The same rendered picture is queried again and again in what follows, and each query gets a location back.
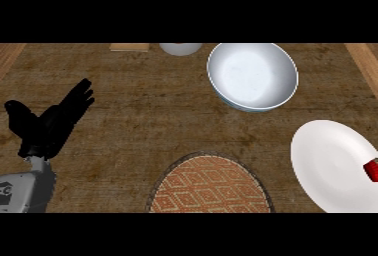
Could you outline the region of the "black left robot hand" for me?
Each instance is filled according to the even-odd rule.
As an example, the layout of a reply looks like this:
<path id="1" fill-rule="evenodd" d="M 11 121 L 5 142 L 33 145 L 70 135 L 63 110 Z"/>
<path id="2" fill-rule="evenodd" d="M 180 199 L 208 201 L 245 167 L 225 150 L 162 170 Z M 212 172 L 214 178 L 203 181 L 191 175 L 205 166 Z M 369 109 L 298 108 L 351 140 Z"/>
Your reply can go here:
<path id="1" fill-rule="evenodd" d="M 51 105 L 39 116 L 19 101 L 8 100 L 4 103 L 8 129 L 22 140 L 17 152 L 22 158 L 36 156 L 51 159 L 57 155 L 73 126 L 94 102 L 90 85 L 90 80 L 84 78 L 61 102 Z"/>

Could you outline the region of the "white bowl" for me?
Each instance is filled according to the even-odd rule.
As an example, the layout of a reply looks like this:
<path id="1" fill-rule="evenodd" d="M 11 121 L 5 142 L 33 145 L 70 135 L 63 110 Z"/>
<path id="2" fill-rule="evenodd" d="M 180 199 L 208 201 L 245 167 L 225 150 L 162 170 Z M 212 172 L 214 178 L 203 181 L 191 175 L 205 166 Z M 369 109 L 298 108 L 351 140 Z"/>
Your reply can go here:
<path id="1" fill-rule="evenodd" d="M 206 74 L 219 99 L 237 110 L 280 107 L 298 88 L 298 70 L 274 43 L 219 43 L 208 56 Z"/>

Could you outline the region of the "white plate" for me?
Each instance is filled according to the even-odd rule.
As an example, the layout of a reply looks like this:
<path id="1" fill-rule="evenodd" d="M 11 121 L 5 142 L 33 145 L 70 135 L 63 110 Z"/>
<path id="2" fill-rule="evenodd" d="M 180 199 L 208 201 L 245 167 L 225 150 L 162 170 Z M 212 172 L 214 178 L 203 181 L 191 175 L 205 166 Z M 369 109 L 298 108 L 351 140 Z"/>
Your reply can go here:
<path id="1" fill-rule="evenodd" d="M 290 163 L 301 187 L 324 212 L 378 213 L 378 182 L 363 165 L 378 158 L 366 138 L 329 120 L 307 122 L 290 142 Z"/>

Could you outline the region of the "pale wooden block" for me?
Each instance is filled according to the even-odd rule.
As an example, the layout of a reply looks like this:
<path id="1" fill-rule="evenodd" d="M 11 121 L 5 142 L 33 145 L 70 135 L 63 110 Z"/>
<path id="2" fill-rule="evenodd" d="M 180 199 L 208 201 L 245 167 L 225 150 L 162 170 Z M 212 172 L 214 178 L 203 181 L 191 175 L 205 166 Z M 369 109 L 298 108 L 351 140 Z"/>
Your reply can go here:
<path id="1" fill-rule="evenodd" d="M 109 46 L 112 51 L 137 51 L 146 52 L 149 50 L 147 43 L 112 43 Z"/>

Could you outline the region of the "white round container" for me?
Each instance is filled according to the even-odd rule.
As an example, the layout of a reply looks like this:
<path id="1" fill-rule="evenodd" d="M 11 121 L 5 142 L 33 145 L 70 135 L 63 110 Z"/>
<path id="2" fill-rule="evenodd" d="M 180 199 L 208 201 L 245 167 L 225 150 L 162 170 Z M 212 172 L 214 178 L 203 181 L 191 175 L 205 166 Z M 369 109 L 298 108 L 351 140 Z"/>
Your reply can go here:
<path id="1" fill-rule="evenodd" d="M 159 47 L 165 53 L 172 56 L 187 56 L 193 54 L 202 44 L 200 43 L 160 43 Z"/>

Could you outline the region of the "orange patterned round placemat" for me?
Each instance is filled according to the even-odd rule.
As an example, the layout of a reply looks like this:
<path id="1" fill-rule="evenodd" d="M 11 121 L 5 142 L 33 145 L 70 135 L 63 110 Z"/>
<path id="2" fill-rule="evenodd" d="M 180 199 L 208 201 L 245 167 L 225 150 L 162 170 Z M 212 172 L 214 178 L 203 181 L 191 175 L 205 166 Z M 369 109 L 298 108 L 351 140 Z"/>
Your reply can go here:
<path id="1" fill-rule="evenodd" d="M 215 151 L 183 156 L 149 193 L 149 213 L 273 213 L 267 190 L 246 165 Z"/>

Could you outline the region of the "red block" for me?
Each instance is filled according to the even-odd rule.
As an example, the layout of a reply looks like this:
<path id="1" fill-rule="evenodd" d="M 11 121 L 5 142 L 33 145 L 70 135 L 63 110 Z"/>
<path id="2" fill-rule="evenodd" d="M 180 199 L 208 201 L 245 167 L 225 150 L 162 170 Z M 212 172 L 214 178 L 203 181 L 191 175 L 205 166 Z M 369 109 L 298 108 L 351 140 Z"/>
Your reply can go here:
<path id="1" fill-rule="evenodd" d="M 372 182 L 378 182 L 378 158 L 372 159 L 364 165 L 363 169 Z"/>

